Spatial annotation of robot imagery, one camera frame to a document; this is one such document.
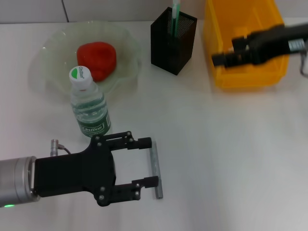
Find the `black mesh pen holder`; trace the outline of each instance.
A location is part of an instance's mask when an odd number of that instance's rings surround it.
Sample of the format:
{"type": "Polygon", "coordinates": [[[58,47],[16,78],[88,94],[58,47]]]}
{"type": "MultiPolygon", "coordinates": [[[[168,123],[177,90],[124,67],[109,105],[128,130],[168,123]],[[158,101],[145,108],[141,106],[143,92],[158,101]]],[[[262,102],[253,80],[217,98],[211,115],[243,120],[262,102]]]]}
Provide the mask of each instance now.
{"type": "Polygon", "coordinates": [[[173,37],[171,17],[168,7],[151,25],[151,63],[178,75],[192,57],[197,19],[180,12],[178,34],[173,37]]]}

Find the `water bottle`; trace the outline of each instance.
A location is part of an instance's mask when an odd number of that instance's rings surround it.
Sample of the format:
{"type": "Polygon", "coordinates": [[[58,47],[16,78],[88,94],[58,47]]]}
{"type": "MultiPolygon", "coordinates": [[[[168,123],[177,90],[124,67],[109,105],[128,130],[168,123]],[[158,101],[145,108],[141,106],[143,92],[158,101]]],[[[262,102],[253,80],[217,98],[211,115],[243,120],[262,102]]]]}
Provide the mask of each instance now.
{"type": "Polygon", "coordinates": [[[81,132],[92,137],[105,135],[111,126],[104,93],[93,82],[90,70],[76,66],[69,72],[71,105],[81,132]]]}

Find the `gray metal bar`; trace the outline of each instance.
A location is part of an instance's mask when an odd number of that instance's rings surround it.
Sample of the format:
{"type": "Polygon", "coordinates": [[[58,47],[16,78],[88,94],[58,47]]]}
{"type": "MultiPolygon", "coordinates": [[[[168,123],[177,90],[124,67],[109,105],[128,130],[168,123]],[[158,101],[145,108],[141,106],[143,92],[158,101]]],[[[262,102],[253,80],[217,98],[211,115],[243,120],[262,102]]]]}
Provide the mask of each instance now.
{"type": "Polygon", "coordinates": [[[157,146],[156,142],[152,142],[152,148],[150,148],[150,159],[151,159],[151,168],[153,176],[158,176],[159,182],[158,186],[155,187],[155,194],[157,199],[163,199],[163,187],[162,187],[162,180],[160,176],[160,168],[159,168],[159,161],[158,161],[158,153],[157,153],[157,146]]]}

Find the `bottle cap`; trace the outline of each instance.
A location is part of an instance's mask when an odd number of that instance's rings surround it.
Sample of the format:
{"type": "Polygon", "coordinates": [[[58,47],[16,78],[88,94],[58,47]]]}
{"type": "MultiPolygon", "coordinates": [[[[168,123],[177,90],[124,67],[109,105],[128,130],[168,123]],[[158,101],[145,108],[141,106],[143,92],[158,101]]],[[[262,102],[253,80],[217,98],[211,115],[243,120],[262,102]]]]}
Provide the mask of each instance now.
{"type": "Polygon", "coordinates": [[[90,70],[85,66],[76,66],[69,72],[69,79],[74,88],[87,89],[93,82],[90,70]]]}

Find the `red sponge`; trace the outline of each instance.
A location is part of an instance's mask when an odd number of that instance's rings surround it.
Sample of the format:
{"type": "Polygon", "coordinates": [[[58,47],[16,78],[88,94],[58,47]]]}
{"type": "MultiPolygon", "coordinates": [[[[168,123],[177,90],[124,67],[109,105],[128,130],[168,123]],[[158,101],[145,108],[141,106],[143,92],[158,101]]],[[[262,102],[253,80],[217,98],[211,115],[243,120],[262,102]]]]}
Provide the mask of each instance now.
{"type": "Polygon", "coordinates": [[[79,66],[86,66],[95,82],[106,79],[116,68],[116,50],[105,42],[92,42],[77,50],[79,66]]]}

